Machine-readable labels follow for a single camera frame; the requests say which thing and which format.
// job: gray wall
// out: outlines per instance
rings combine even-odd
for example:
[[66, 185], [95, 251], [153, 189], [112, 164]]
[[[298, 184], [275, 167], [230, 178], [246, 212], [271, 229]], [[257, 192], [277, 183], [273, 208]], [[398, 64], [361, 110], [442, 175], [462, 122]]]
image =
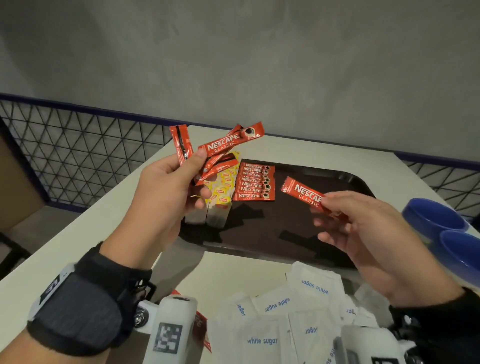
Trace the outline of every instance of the gray wall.
[[478, 0], [3, 0], [0, 92], [480, 161], [479, 14]]

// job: person's right hand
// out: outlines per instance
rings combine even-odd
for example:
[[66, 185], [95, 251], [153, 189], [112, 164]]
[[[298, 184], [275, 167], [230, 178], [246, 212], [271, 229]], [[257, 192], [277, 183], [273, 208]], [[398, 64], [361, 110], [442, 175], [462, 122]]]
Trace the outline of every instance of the person's right hand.
[[326, 194], [322, 205], [348, 215], [350, 223], [318, 215], [315, 226], [326, 230], [318, 234], [319, 240], [347, 253], [362, 277], [392, 306], [430, 306], [464, 293], [402, 215], [386, 202], [342, 191]]

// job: black wire grid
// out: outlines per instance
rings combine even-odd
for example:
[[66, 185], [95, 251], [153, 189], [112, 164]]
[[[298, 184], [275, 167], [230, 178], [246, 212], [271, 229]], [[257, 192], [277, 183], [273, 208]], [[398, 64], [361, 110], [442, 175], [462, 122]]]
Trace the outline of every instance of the black wire grid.
[[[0, 100], [0, 117], [50, 200], [65, 206], [93, 205], [168, 143], [172, 138], [168, 126], [175, 124], [166, 119], [23, 100]], [[480, 214], [480, 172], [405, 164], [465, 219]]]
[[167, 126], [0, 100], [51, 201], [88, 208], [170, 141]]

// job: white table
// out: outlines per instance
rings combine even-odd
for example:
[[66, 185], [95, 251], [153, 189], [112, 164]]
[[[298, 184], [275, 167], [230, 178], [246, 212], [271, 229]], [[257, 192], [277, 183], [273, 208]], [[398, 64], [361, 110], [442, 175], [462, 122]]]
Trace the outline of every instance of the white table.
[[[226, 131], [191, 126], [189, 134], [196, 147], [224, 136]], [[243, 144], [237, 150], [243, 158], [354, 174], [367, 183], [378, 199], [390, 203], [399, 211], [414, 197], [446, 205], [393, 153], [272, 136]], [[76, 262], [88, 249], [113, 232], [132, 201], [141, 169], [174, 153], [170, 142], [0, 281], [0, 350], [25, 327], [32, 302], [61, 269], [70, 262]], [[472, 228], [468, 232], [480, 236]], [[275, 288], [285, 281], [284, 273], [290, 270], [290, 264], [206, 252], [202, 247], [185, 242], [177, 242], [171, 251], [161, 255], [159, 261], [161, 264], [155, 267], [153, 278], [153, 282], [161, 283], [159, 290], [162, 291], [162, 282], [166, 286], [176, 286], [181, 281], [178, 290], [197, 298], [198, 309], [207, 318], [214, 315], [216, 301], [237, 291], [255, 296]], [[205, 350], [202, 363], [209, 362], [209, 358], [210, 354]]]

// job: blue plastic container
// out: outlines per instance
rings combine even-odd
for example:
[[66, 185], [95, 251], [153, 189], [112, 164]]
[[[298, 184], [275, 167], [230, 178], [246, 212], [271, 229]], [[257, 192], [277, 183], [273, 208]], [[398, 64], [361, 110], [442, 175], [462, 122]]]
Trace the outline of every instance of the blue plastic container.
[[443, 231], [429, 246], [432, 254], [456, 276], [480, 287], [480, 239], [460, 231]]
[[403, 218], [430, 244], [445, 230], [467, 231], [467, 222], [453, 209], [426, 198], [412, 198], [402, 211]]

